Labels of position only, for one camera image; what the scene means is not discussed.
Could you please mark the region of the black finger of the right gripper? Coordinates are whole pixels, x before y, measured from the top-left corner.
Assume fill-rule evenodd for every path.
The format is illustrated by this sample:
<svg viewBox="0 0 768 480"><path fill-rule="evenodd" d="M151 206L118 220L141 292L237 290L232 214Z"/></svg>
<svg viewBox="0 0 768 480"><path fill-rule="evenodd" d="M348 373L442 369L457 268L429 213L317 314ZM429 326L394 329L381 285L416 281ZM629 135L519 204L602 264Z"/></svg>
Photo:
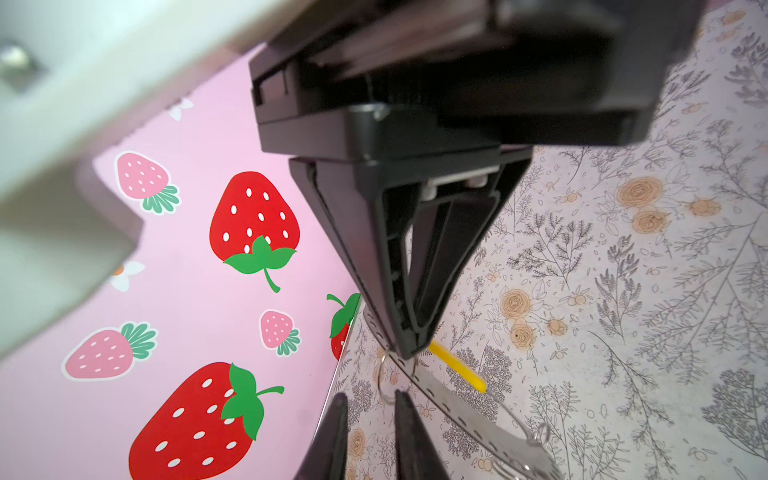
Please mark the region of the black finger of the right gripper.
<svg viewBox="0 0 768 480"><path fill-rule="evenodd" d="M395 352L420 351L405 236L419 184L394 185L377 166L295 157L291 176Z"/></svg>

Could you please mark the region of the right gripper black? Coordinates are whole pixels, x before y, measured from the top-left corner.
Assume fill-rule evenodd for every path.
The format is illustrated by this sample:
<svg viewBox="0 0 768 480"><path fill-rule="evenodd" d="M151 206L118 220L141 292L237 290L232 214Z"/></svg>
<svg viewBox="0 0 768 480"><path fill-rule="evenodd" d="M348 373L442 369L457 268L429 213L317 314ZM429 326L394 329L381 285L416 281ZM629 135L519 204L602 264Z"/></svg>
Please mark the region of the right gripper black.
<svg viewBox="0 0 768 480"><path fill-rule="evenodd" d="M702 1L318 1L249 63L262 148L390 160L642 140ZM433 339L533 148L426 182L412 222L406 354Z"/></svg>

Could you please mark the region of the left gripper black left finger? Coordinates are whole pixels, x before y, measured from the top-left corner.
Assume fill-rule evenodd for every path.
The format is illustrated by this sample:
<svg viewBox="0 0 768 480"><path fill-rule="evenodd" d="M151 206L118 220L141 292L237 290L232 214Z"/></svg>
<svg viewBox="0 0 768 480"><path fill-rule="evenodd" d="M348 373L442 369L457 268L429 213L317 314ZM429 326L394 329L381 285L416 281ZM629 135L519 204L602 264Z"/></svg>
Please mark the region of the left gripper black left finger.
<svg viewBox="0 0 768 480"><path fill-rule="evenodd" d="M339 392L330 400L294 479L343 480L348 432L348 399Z"/></svg>

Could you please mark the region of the grey keyring loop yellow tag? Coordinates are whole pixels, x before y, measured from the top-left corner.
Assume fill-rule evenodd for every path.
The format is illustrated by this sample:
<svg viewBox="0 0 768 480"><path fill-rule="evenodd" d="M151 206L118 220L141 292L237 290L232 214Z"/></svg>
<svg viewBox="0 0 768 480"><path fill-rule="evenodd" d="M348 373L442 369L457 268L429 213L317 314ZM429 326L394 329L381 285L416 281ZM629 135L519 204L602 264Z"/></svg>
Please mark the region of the grey keyring loop yellow tag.
<svg viewBox="0 0 768 480"><path fill-rule="evenodd" d="M523 437L515 436L475 410L448 389L418 360L404 360L391 351L369 307L363 309L365 321L379 345L386 350L381 360L392 361L411 384L418 388L451 421L494 457L493 470L504 479L561 479L557 463L525 425Z"/></svg>

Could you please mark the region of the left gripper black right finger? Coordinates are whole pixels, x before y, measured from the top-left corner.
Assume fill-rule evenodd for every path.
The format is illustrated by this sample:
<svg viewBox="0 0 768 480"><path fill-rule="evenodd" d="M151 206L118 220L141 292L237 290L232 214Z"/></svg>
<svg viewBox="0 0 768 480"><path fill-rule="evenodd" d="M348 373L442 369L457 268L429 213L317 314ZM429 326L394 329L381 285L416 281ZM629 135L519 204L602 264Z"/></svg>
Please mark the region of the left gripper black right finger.
<svg viewBox="0 0 768 480"><path fill-rule="evenodd" d="M399 480L449 480L411 397L395 392L396 470Z"/></svg>

